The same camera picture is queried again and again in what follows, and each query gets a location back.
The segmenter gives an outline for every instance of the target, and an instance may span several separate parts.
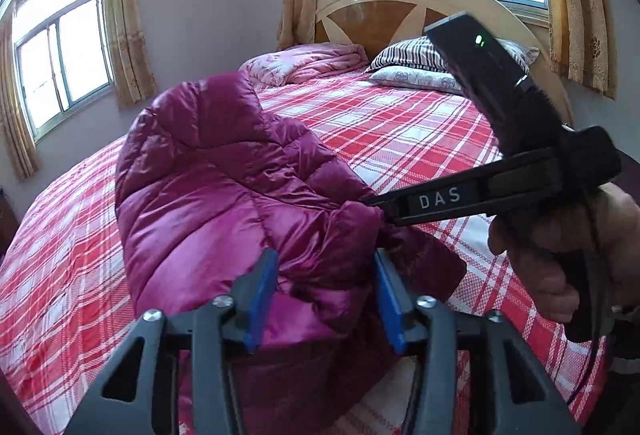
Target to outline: plaid bed cover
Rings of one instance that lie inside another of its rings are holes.
[[[466,99],[374,85],[362,72],[273,88],[256,86],[265,110],[303,121],[377,192],[496,160],[487,121]],[[45,435],[62,433],[88,386],[134,321],[114,214],[118,139],[55,180],[34,201],[0,267],[0,368]],[[501,309],[567,397],[588,345],[543,320],[506,259],[486,246],[489,219],[421,226],[468,266],[450,300],[482,314]],[[602,366],[602,346],[598,366]],[[403,359],[329,433],[400,433],[414,362]],[[469,361],[458,364],[456,433],[466,433]],[[601,390],[592,377],[573,405],[585,419]],[[187,431],[181,425],[182,433]]]

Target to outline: magenta down jacket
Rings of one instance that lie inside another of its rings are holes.
[[[129,131],[116,213],[136,316],[228,292],[261,251],[280,255],[257,354],[234,362],[249,435],[312,435],[396,361],[372,295],[376,246],[420,293],[446,300],[462,260],[356,202],[372,191],[302,123],[262,111],[239,74],[161,94]],[[190,379],[180,411],[190,418]]]

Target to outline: pink quilt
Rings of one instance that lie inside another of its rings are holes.
[[[314,43],[263,54],[245,62],[240,71],[253,82],[283,86],[345,74],[368,62],[361,45]]]

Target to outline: floral pillowcase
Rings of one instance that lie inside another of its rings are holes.
[[[408,66],[385,66],[374,72],[369,81],[383,86],[416,88],[417,90],[436,90],[446,94],[463,95],[462,87],[451,74],[431,72]]]

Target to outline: metal screw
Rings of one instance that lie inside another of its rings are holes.
[[[487,313],[486,318],[494,323],[502,322],[502,312],[500,310],[492,310]]]
[[[142,319],[145,321],[158,321],[162,317],[162,312],[158,309],[151,309],[142,314]]]
[[[213,298],[213,304],[221,309],[226,309],[234,304],[234,299],[228,294],[222,294],[222,296]]]
[[[433,309],[438,304],[438,300],[433,296],[420,296],[416,303],[418,304],[418,307]]]

